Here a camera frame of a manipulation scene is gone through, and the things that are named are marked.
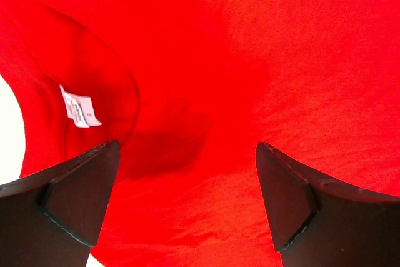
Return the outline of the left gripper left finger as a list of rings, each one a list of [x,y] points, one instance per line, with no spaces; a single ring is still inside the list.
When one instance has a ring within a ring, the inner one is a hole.
[[[118,141],[1,185],[1,266],[86,266],[120,160]]]

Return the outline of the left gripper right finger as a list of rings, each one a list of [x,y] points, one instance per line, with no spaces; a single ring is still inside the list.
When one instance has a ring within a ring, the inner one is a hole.
[[[284,266],[398,266],[399,198],[354,186],[260,142],[256,167]]]

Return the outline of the red t shirt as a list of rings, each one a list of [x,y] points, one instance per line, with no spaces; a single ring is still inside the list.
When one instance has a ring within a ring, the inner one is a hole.
[[[399,194],[399,0],[1,0],[22,175],[121,145],[101,266],[280,266],[264,141]]]

